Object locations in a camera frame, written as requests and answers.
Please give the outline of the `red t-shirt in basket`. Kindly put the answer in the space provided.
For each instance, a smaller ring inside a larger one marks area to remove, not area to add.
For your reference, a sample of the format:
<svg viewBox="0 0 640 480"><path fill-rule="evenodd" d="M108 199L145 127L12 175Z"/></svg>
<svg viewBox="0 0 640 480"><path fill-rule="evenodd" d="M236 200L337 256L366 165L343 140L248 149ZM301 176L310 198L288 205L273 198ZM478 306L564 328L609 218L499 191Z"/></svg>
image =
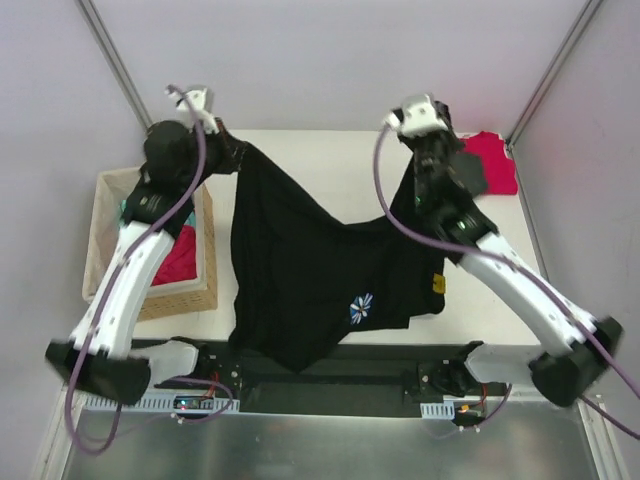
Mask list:
<svg viewBox="0 0 640 480"><path fill-rule="evenodd" d="M195 228L184 225L151 285L159 286L195 279L197 277L196 249Z"/></svg>

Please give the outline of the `black flower print t-shirt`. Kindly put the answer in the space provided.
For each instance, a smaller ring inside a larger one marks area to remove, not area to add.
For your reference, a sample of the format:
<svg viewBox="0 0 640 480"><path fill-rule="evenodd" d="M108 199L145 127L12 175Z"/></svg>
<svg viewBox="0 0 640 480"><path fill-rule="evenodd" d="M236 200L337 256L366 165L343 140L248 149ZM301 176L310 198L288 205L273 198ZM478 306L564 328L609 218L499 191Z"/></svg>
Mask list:
<svg viewBox="0 0 640 480"><path fill-rule="evenodd" d="M301 372L350 333L406 329L445 308L445 253L378 217L345 224L253 145L237 177L228 344Z"/></svg>

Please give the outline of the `folded red t-shirt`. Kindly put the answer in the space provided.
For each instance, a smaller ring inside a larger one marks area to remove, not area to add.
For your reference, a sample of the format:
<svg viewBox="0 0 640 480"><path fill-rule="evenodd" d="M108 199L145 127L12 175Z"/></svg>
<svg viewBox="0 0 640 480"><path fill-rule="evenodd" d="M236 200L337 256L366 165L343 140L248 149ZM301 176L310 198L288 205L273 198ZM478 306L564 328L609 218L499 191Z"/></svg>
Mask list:
<svg viewBox="0 0 640 480"><path fill-rule="evenodd" d="M488 183L488 195L515 196L518 193L516 166L507 156L505 141L494 132L482 131L462 139L464 150L480 157Z"/></svg>

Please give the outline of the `left aluminium frame post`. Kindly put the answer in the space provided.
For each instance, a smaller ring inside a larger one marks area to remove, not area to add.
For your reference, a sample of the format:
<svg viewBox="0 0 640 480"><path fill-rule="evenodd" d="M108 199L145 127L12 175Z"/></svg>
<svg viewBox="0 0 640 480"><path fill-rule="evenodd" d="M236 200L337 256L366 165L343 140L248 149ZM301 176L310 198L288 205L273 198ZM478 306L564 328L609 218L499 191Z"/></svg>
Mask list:
<svg viewBox="0 0 640 480"><path fill-rule="evenodd" d="M89 31L106 61L113 77L124 95L136 120L146 131L153 123L152 117L137 89L131 74L126 67L120 52L114 42L106 23L104 22L95 2L92 0L75 0Z"/></svg>

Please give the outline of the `teal t-shirt in basket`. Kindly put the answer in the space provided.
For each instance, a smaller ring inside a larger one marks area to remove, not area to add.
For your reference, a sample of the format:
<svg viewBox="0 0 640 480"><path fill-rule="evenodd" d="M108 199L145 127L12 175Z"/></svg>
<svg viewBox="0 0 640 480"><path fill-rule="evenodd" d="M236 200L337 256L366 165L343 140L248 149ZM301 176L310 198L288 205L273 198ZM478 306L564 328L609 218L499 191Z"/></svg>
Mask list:
<svg viewBox="0 0 640 480"><path fill-rule="evenodd" d="M119 224L119 227L122 228L124 226L124 212L125 212L125 209L126 209L126 201L125 200L122 200L120 202L119 209L120 209L120 219L118 220L118 224ZM194 212L190 213L190 215L185 220L184 225L185 226L190 226L192 228L196 227L196 215L195 215Z"/></svg>

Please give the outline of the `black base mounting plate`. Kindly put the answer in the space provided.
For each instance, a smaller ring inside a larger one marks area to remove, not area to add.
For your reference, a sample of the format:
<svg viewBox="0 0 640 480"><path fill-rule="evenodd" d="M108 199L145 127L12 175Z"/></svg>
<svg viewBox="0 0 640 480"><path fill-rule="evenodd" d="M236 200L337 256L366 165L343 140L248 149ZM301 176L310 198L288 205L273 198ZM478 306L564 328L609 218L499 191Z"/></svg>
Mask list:
<svg viewBox="0 0 640 480"><path fill-rule="evenodd" d="M430 376L454 360L463 346L337 346L328 357L295 373L251 350L235 352L225 342L203 341L206 356L187 382L166 380L160 388L193 392L198 380L217 379L240 402L242 413L342 417L418 418L421 406L445 395Z"/></svg>

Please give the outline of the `aluminium frame post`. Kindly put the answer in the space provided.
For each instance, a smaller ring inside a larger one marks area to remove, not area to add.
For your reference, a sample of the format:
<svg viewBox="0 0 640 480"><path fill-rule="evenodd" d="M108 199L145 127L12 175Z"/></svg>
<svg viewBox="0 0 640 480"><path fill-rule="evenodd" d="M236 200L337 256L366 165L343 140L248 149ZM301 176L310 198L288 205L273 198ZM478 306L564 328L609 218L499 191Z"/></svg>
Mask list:
<svg viewBox="0 0 640 480"><path fill-rule="evenodd" d="M534 88L524 109L518 116L509 134L506 136L505 145L509 153L513 151L516 143L523 135L526 127L533 119L539 107L542 105L563 67L570 59L574 50L577 48L579 42L604 4L604 0L588 0L582 5L579 13L573 20L559 47L554 53L550 63L536 84L536 87Z"/></svg>
<svg viewBox="0 0 640 480"><path fill-rule="evenodd" d="M113 77L124 95L136 120L146 131L153 123L152 117L137 89L131 74L126 67L120 52L114 42L106 23L104 22L95 2L92 0L75 0L89 31L106 61Z"/></svg>

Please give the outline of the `right aluminium frame post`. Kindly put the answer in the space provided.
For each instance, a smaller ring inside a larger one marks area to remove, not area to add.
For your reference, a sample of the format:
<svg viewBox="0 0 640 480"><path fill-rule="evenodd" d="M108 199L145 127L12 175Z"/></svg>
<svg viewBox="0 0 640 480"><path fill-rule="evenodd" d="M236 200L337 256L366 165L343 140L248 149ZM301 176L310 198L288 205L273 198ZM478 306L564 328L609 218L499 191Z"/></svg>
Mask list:
<svg viewBox="0 0 640 480"><path fill-rule="evenodd" d="M604 4L604 0L588 0L582 5L579 13L573 20L559 47L554 53L550 63L536 84L536 87L534 88L524 109L518 116L509 134L506 136L505 145L509 153L513 151L516 143L523 135L526 127L533 119L539 107L542 105L563 67L570 59L574 50L577 48L579 42Z"/></svg>

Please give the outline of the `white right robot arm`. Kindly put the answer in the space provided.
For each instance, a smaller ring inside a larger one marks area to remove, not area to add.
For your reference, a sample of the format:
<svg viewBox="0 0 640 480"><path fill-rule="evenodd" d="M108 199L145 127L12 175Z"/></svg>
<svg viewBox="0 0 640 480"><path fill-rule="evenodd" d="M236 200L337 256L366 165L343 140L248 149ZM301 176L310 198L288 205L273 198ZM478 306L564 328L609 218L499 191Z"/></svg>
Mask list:
<svg viewBox="0 0 640 480"><path fill-rule="evenodd" d="M412 152L410 209L418 225L398 219L384 199L385 216L412 240L444 251L451 263L499 297L538 340L531 351L469 343L450 369L452 387L473 394L484 383L531 385L558 407L569 407L614 365L624 330L598 319L534 271L475 200L488 184L481 160L464 151L447 107L423 93L390 111L374 147L388 133Z"/></svg>

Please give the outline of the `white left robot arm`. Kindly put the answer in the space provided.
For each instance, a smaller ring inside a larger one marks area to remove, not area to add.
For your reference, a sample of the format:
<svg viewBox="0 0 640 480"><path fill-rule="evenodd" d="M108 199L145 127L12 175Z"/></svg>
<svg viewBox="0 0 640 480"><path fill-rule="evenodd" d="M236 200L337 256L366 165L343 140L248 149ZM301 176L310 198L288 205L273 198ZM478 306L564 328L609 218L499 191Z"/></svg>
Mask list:
<svg viewBox="0 0 640 480"><path fill-rule="evenodd" d="M148 348L131 346L134 326L153 279L194 210L195 190L213 174L239 169L238 144L213 113L211 88L166 90L182 120L153 124L144 162L126 200L115 252L85 316L65 341L49 343L45 358L69 390L122 406L179 378L204 387L211 365L194 340L174 337Z"/></svg>

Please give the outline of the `wicker laundry basket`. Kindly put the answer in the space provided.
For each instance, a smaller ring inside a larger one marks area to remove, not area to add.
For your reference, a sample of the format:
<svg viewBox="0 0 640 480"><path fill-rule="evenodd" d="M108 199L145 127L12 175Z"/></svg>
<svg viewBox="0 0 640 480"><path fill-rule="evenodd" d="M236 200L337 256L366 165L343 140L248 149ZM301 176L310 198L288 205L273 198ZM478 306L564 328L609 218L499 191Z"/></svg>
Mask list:
<svg viewBox="0 0 640 480"><path fill-rule="evenodd" d="M115 251L120 202L128 197L138 180L136 167L98 174L82 284L82 297L86 302L92 301ZM193 201L196 276L191 280L151 287L139 314L141 321L217 308L213 204L204 184L196 189Z"/></svg>

